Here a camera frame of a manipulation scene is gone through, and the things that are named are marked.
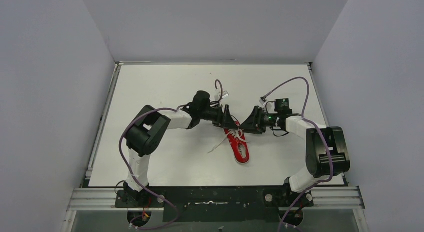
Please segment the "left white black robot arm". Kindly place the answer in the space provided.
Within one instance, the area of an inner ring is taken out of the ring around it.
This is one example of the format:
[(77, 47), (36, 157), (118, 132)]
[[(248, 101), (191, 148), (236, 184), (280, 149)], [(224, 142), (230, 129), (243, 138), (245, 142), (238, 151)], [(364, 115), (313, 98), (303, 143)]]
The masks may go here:
[(128, 169), (123, 188), (133, 204), (143, 205), (148, 195), (154, 195), (148, 188), (150, 157), (165, 133), (193, 129), (202, 120), (218, 128), (238, 130), (229, 106), (211, 101), (210, 94), (203, 90), (197, 91), (191, 102), (176, 109), (146, 105), (127, 126), (119, 139), (118, 149)]

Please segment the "white shoelace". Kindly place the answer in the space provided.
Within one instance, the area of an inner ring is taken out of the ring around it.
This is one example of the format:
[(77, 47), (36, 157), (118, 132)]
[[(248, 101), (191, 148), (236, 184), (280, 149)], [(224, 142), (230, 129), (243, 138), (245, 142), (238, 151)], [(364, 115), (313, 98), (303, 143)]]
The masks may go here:
[(225, 138), (223, 138), (221, 142), (216, 144), (208, 153), (212, 153), (213, 151), (215, 151), (224, 142), (224, 140), (228, 138), (228, 136), (230, 139), (235, 139), (236, 142), (247, 143), (246, 139), (243, 138), (244, 132), (240, 128), (230, 129), (228, 132), (225, 133)]

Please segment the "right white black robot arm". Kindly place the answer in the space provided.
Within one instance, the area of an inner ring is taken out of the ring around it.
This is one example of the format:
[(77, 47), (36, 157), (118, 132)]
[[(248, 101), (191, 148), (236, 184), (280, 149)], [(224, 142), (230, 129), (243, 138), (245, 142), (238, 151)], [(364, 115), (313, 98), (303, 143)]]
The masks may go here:
[(301, 192), (348, 172), (351, 162), (341, 127), (314, 124), (294, 113), (287, 98), (277, 99), (273, 104), (273, 113), (268, 112), (266, 106), (255, 106), (240, 128), (256, 135), (277, 128), (305, 141), (305, 165), (287, 178), (289, 187), (281, 191), (282, 201), (292, 206), (301, 199)]

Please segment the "red sneaker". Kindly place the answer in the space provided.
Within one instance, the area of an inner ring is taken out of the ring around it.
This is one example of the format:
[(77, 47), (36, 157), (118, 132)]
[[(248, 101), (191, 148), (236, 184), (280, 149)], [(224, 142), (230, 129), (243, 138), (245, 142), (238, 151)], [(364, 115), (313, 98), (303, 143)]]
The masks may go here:
[(239, 164), (242, 164), (242, 165), (247, 164), (250, 160), (248, 143), (246, 143), (246, 142), (236, 142), (236, 140), (233, 139), (233, 138), (230, 138), (230, 136), (228, 136), (227, 140), (228, 140), (228, 142), (229, 142), (229, 144), (230, 144), (230, 146), (233, 150), (235, 160)]

